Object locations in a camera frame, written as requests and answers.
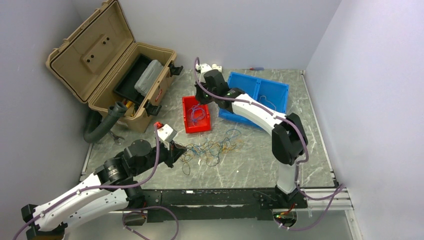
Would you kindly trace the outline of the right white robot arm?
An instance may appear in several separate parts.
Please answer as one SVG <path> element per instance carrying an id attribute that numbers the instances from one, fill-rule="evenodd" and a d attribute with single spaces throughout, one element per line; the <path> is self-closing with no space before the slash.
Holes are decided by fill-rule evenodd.
<path id="1" fill-rule="evenodd" d="M 271 151 L 279 162 L 275 200 L 280 207 L 289 207 L 300 192 L 299 157 L 309 157 L 308 139 L 300 117 L 273 110 L 244 90 L 229 87 L 217 69 L 195 70 L 194 77 L 195 98 L 199 103 L 215 103 L 220 109 L 248 119 L 270 135 Z"/>

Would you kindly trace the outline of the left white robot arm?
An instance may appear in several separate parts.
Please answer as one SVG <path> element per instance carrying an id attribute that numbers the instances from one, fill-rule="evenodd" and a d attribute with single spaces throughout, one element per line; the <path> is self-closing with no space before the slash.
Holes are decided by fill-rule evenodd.
<path id="1" fill-rule="evenodd" d="M 146 140 L 135 140 L 61 196 L 45 204 L 22 207 L 26 238 L 61 240 L 71 228 L 106 213 L 147 206 L 141 184 L 134 177 L 161 163 L 173 168 L 186 151 L 186 147 L 174 141 L 152 147 Z"/>

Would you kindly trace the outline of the white pipe elbow fitting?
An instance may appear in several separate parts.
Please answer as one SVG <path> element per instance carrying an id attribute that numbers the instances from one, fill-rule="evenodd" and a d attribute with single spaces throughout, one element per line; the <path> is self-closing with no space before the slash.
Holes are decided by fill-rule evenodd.
<path id="1" fill-rule="evenodd" d="M 218 70 L 219 72 L 222 72 L 222 66 L 221 65 L 217 65 L 217 64 L 212 64 L 211 65 L 211 68 L 213 69 L 213 70 Z"/>

